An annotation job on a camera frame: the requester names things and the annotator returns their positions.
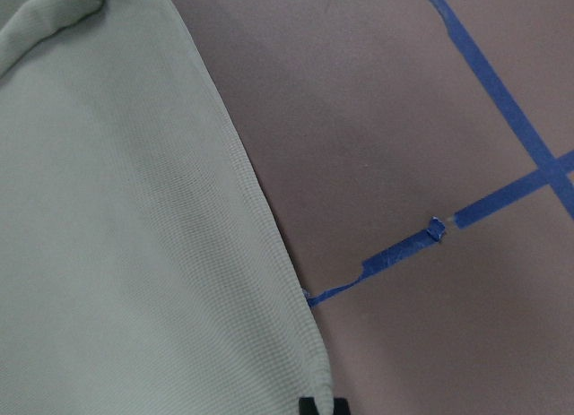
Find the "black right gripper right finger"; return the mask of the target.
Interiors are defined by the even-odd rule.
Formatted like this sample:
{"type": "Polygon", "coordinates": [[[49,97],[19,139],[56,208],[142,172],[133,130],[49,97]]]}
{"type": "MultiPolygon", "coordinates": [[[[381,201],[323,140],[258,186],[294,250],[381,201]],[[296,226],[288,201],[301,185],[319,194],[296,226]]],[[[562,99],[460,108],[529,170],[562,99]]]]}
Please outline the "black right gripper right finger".
{"type": "Polygon", "coordinates": [[[334,398],[333,415],[351,415],[350,405],[345,398],[334,398]]]}

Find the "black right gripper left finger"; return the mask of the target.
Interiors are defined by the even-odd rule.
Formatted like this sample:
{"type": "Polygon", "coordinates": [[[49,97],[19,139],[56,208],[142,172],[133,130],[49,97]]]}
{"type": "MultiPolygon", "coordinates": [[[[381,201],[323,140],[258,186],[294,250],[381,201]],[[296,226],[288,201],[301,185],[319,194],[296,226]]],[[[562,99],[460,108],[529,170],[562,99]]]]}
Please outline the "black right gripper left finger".
{"type": "Polygon", "coordinates": [[[319,411],[314,397],[299,398],[299,415],[318,415],[319,411]]]}

